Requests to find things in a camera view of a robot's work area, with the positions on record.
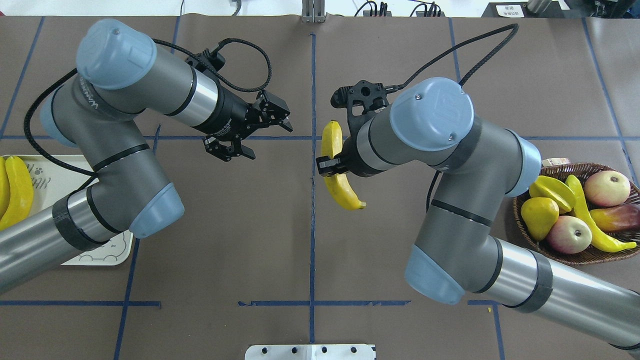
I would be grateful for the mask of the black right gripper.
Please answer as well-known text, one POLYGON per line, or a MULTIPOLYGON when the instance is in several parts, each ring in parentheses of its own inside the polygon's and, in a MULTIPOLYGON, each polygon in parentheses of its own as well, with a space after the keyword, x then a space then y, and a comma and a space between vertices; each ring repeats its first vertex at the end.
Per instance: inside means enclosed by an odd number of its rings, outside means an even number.
POLYGON ((353 173, 366 178, 381 173, 380 169, 374 167, 380 160, 371 144, 369 133, 361 131, 356 136, 345 139, 342 150, 336 157, 329 155, 316 157, 315 164, 318 174, 322 177, 353 173))

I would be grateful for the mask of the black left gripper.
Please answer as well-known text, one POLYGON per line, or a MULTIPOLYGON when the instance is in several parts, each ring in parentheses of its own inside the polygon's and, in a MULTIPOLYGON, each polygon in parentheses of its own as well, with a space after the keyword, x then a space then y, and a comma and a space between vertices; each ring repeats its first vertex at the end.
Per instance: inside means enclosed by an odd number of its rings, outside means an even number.
POLYGON ((202 133, 210 136, 205 136, 202 142, 206 153, 224 162, 235 157, 255 160, 254 151, 243 145, 242 140, 258 129, 279 126, 286 132, 294 130, 286 101, 266 89, 258 92, 253 105, 227 89, 208 91, 205 99, 211 113, 202 123, 202 133))

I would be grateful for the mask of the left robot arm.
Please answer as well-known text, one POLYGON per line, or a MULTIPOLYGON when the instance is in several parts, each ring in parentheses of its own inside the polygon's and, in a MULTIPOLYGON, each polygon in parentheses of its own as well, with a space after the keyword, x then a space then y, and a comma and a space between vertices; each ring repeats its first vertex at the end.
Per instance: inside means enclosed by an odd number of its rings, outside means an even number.
POLYGON ((135 124, 153 110, 205 134, 207 153, 228 162, 254 159, 242 141, 258 129, 292 132, 286 102, 251 88, 250 104, 218 71, 218 50, 187 53, 116 19, 94 23, 78 46, 76 67, 42 95, 45 131, 82 152, 87 187, 60 198, 1 232, 1 291, 7 292, 76 256, 130 231, 138 239, 185 213, 174 183, 135 124))

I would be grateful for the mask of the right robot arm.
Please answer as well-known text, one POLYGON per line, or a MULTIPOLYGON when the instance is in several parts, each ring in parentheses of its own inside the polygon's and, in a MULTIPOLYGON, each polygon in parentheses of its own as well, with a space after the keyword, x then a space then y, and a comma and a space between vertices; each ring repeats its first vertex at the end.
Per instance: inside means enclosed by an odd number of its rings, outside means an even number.
POLYGON ((640 297, 490 235, 503 198, 523 194, 541 155, 516 132, 478 117, 455 80, 433 77, 402 91, 360 80, 336 89, 350 136, 336 158, 317 158, 324 177, 380 174, 412 161, 442 173, 405 269, 417 292, 446 305, 483 294, 598 338, 639 358, 640 297))

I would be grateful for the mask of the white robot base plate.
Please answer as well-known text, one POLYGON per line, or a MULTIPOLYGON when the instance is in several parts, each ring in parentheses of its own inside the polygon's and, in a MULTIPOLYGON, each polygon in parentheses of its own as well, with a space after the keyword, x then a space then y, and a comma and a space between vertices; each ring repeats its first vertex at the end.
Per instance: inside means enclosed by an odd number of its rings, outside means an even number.
POLYGON ((373 344, 256 344, 245 360, 377 360, 373 344))

